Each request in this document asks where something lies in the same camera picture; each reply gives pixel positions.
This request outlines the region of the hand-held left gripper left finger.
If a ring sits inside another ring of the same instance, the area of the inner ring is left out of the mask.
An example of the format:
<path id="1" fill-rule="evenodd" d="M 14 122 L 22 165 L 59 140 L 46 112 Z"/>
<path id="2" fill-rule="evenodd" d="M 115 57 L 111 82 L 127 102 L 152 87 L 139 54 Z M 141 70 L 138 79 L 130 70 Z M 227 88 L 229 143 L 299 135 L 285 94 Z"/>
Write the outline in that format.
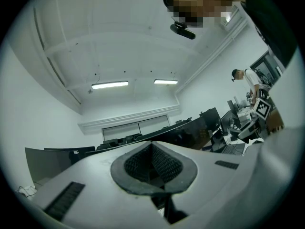
<path id="1" fill-rule="evenodd" d="M 62 219 L 63 224 L 76 229 L 169 228 L 149 196 L 129 194 L 111 177 L 113 161 L 140 145 L 131 144 L 82 159 L 40 188 L 33 202 L 46 209 L 71 182 L 78 182 L 84 188 Z"/>

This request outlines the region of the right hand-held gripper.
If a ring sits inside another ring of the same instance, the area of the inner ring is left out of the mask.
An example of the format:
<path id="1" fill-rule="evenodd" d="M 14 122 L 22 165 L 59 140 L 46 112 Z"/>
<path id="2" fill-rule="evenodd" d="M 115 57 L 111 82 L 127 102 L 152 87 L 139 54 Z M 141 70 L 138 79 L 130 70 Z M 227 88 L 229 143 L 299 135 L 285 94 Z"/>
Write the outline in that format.
<path id="1" fill-rule="evenodd" d="M 271 105 L 262 100 L 258 99 L 250 113 L 251 120 L 244 125 L 239 134 L 240 140 L 254 140 L 257 138 L 265 139 L 268 136 L 266 127 L 266 119 L 269 115 Z"/>

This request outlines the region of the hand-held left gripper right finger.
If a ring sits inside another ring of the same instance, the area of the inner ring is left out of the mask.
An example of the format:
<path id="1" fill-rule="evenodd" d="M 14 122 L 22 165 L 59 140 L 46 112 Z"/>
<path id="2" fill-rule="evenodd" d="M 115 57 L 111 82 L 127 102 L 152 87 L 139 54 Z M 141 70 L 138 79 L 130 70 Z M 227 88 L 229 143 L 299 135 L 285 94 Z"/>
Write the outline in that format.
<path id="1" fill-rule="evenodd" d="M 252 181 L 262 144 L 249 146 L 243 156 L 197 151 L 165 142 L 160 144 L 183 155 L 197 166 L 197 175 L 172 201 L 187 214 L 170 224 L 159 215 L 151 220 L 154 229 L 249 229 L 261 218 L 259 199 Z"/>

